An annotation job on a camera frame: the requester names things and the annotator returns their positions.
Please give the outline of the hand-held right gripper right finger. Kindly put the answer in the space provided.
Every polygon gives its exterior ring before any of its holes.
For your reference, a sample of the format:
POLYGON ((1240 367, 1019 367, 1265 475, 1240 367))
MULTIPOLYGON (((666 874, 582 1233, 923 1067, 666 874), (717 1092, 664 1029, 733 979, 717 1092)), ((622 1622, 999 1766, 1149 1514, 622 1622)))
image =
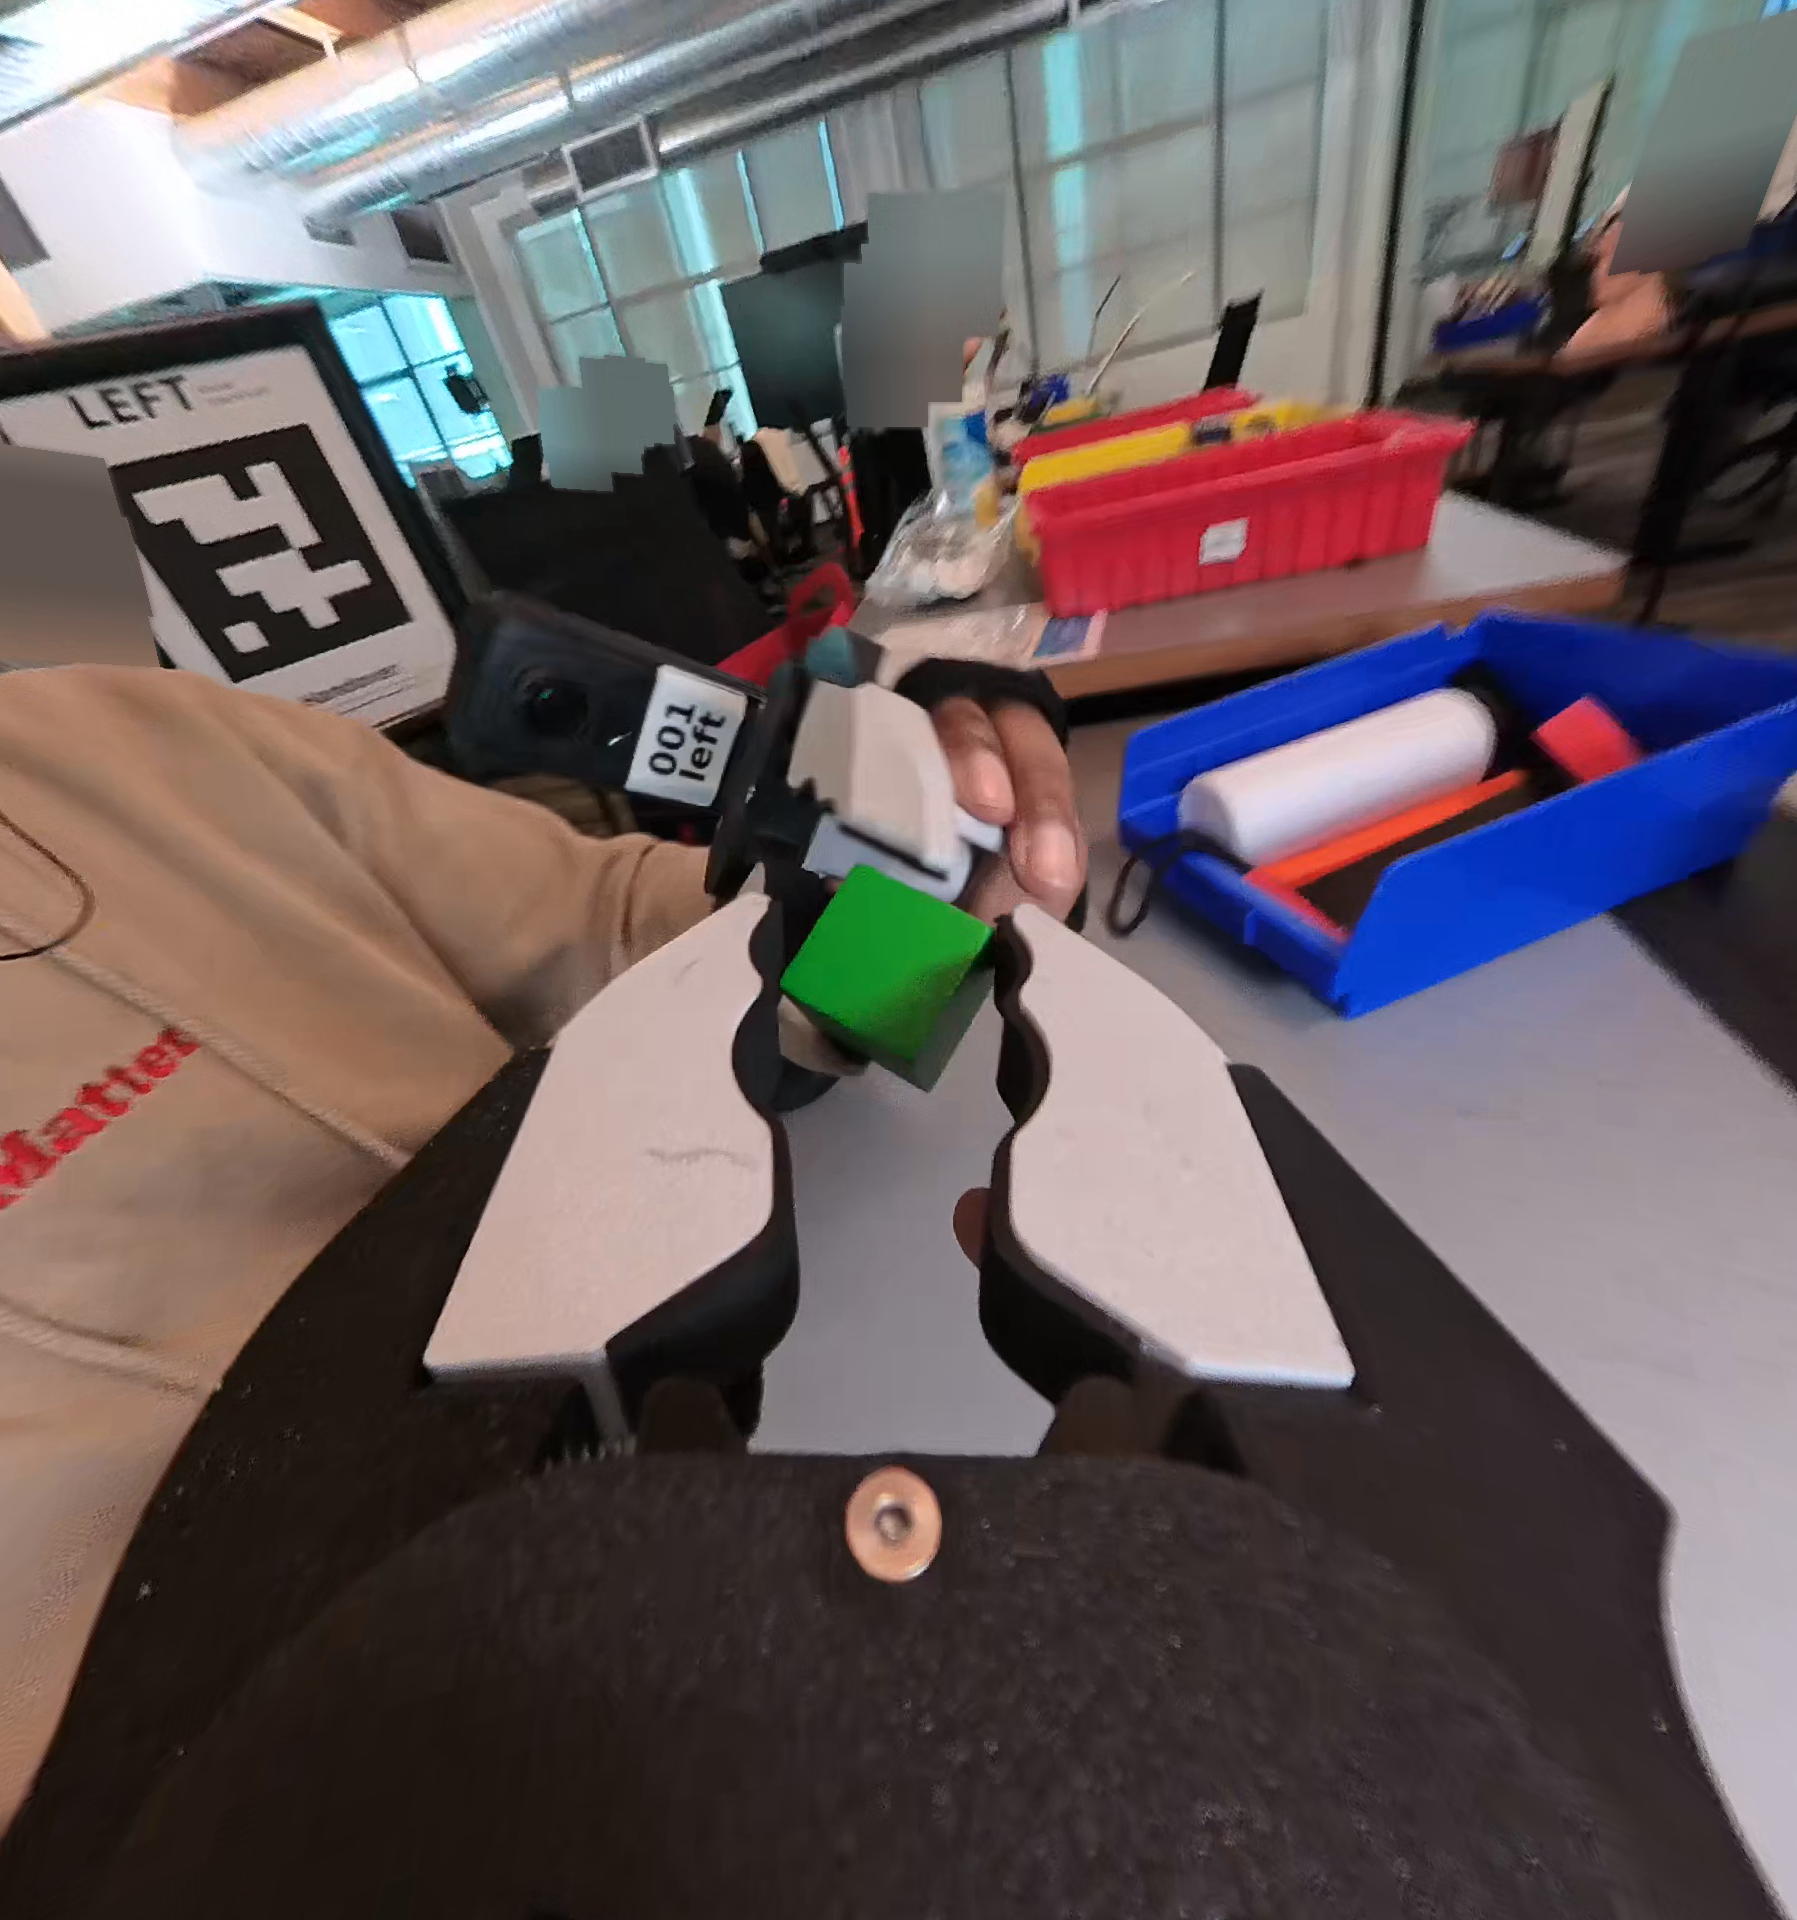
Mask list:
POLYGON ((1105 1372, 1351 1383, 1355 1368, 1221 1044, 1034 906, 998 925, 981 1319, 1031 1383, 1105 1372))

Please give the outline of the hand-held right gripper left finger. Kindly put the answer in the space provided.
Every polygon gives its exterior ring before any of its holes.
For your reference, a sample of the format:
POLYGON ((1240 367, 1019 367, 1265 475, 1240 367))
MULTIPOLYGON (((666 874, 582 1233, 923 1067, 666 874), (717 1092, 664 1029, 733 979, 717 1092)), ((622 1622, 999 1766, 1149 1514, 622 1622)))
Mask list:
POLYGON ((694 1286, 795 1283, 783 925, 741 896, 557 1035, 423 1349, 433 1380, 629 1380, 694 1286))

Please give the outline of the green wooden cube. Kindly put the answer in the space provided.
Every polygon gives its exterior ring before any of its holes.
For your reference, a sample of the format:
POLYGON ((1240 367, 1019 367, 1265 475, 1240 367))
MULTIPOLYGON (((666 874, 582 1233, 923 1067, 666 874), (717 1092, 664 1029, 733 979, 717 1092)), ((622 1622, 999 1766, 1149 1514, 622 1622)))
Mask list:
POLYGON ((996 930, 870 867, 837 881, 782 993, 844 1054, 932 1090, 993 991, 996 930))

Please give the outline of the blue plastic bin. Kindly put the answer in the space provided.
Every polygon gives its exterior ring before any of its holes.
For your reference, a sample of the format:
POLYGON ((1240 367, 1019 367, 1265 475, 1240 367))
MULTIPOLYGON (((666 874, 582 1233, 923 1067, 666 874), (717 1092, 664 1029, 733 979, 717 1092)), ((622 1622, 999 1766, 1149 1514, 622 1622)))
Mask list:
POLYGON ((1493 608, 1142 724, 1125 743, 1117 830, 1151 865, 1149 900, 1357 1017, 1734 857, 1792 775, 1794 655, 1493 608), (1498 696, 1518 733, 1589 697, 1639 763, 1405 854, 1342 933, 1230 855, 1171 851, 1194 776, 1461 683, 1498 696))

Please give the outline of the person's left forearm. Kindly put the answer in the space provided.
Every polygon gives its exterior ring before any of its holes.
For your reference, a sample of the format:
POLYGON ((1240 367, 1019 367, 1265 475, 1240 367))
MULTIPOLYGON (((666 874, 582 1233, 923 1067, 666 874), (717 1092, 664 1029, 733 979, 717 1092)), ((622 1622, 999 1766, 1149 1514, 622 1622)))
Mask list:
POLYGON ((617 977, 713 914, 705 854, 583 838, 364 735, 335 775, 338 838, 514 1048, 546 1042, 617 977))

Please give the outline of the person's left hand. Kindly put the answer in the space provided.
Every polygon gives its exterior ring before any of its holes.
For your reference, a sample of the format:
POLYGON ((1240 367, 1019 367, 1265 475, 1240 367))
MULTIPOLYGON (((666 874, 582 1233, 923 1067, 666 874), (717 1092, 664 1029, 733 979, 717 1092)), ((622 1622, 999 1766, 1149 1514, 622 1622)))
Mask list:
POLYGON ((999 851, 975 865, 960 906, 998 922, 1034 903, 1068 922, 1087 893, 1089 847, 1060 729, 1026 701, 968 696, 938 703, 932 724, 958 803, 1001 833, 999 851))

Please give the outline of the red backpack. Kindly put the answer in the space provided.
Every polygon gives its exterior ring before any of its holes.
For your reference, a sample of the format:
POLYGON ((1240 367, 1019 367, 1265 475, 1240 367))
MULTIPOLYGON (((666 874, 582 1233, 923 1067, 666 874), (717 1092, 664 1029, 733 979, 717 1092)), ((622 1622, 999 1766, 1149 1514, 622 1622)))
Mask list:
POLYGON ((765 687, 778 667, 804 660, 821 636, 847 626, 857 603, 849 571, 842 562, 821 562, 791 585, 778 624, 720 658, 718 670, 765 687))

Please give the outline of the clear plastic bag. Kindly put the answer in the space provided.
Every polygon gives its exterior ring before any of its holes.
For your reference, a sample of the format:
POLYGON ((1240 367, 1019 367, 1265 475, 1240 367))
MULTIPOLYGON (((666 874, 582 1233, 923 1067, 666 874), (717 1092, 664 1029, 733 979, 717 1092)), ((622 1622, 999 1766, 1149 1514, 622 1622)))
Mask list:
POLYGON ((880 608, 913 611, 968 603, 1003 574, 1015 547, 1015 500, 993 500, 987 514, 947 492, 928 492, 900 516, 865 596, 880 608))

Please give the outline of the clear water bottle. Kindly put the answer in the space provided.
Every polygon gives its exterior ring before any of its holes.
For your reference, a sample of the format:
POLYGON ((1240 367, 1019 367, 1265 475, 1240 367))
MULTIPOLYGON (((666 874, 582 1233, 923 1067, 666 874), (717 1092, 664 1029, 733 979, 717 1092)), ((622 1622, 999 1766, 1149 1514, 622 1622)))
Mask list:
POLYGON ((931 516, 981 529, 996 526, 999 492, 990 430, 985 409, 934 403, 926 423, 926 468, 931 516))

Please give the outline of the black monitor screen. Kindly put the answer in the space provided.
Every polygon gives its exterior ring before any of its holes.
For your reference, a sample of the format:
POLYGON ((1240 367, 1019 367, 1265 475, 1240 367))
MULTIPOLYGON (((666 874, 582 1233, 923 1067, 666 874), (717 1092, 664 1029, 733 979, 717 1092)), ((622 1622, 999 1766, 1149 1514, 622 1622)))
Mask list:
POLYGON ((837 338, 844 266, 821 254, 718 287, 759 427, 791 433, 846 420, 837 338))

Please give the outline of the red plastic bin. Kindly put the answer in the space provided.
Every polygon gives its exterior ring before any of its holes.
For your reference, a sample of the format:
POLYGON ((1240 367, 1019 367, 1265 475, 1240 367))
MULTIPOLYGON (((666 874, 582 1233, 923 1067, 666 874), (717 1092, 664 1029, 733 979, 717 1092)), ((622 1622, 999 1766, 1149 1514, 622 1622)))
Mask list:
POLYGON ((1044 607, 1119 612, 1415 553, 1473 437, 1365 411, 1042 488, 1019 519, 1044 607))
POLYGON ((1083 444, 1099 444, 1125 434, 1144 434, 1176 423, 1196 423, 1199 420, 1217 420, 1244 411, 1258 403, 1258 394, 1246 389, 1211 389, 1191 396, 1134 407, 1119 413, 1095 416, 1089 420, 1068 420, 1057 426, 1040 426, 1026 433, 1011 449, 1011 464, 1024 468, 1033 460, 1049 452, 1070 450, 1083 444))

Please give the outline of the orange stick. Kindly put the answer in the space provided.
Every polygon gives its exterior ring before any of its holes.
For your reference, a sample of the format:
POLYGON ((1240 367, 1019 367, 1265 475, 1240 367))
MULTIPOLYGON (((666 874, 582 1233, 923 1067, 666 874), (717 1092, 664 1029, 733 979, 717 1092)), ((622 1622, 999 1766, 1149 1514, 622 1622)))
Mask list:
POLYGON ((1319 876, 1342 873, 1344 869, 1365 861, 1372 854, 1389 851, 1400 844, 1422 835, 1425 830, 1459 822, 1481 807, 1493 807, 1507 799, 1523 799, 1527 796, 1527 788, 1528 775, 1524 770, 1508 770, 1486 781, 1476 781, 1469 788, 1420 799, 1408 809, 1392 813, 1386 819, 1344 830, 1337 838, 1318 844, 1311 849, 1294 851, 1270 865, 1251 869, 1244 874, 1246 886, 1261 892, 1294 896, 1303 886, 1309 886, 1319 876))

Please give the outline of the white cylindrical roll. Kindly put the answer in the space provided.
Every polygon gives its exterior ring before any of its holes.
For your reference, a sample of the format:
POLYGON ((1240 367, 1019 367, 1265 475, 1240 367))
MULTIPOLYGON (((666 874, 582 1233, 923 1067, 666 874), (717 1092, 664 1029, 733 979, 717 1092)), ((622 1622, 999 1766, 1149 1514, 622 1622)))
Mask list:
POLYGON ((1498 746, 1481 696, 1416 693, 1196 775, 1178 796, 1176 830, 1263 867, 1476 786, 1498 746))

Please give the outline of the red plastic strip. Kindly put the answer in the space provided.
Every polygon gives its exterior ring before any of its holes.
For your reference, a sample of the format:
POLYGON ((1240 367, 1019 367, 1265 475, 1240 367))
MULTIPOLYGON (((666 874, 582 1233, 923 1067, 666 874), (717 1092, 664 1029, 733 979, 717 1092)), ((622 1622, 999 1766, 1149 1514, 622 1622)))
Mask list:
POLYGON ((1541 721, 1528 739, 1545 775, 1565 786, 1626 773, 1650 759, 1620 718, 1585 693, 1541 721))

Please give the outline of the silver air duct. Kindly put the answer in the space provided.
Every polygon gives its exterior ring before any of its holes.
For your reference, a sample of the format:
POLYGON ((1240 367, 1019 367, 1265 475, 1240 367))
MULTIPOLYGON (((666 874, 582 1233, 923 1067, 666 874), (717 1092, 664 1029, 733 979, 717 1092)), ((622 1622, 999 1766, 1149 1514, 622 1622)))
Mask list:
POLYGON ((1068 13, 1074 3, 442 3, 192 117, 175 146, 197 188, 278 187, 307 233, 333 239, 839 49, 963 49, 981 27, 1068 13))

